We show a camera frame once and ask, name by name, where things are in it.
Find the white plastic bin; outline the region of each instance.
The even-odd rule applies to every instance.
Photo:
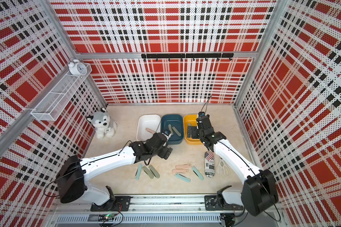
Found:
[[[160,116],[157,114],[147,114],[139,118],[138,131],[136,133],[137,141],[145,141],[153,136],[152,133],[146,131],[146,128],[160,133]]]

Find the vent grille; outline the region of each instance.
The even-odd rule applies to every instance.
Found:
[[[97,222],[86,215],[60,215],[57,224],[60,223],[90,223]],[[119,223],[122,216],[116,216],[115,220],[107,223]],[[124,214],[122,223],[218,223],[221,222],[219,213],[205,214]]]

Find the alarm clock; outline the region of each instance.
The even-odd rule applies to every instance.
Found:
[[[68,63],[68,68],[72,75],[86,75],[87,73],[85,64],[78,59],[73,59],[73,62]]]

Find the stuffed animal ear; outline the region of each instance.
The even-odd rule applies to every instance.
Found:
[[[91,122],[91,120],[93,119],[93,116],[87,116],[86,119]]]

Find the scissors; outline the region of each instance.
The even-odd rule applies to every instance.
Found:
[[[218,161],[218,165],[216,167],[216,174],[217,175],[225,175],[228,176],[230,175],[230,169],[228,168],[228,166],[226,165],[226,163],[224,162],[224,160],[220,157],[220,160]]]

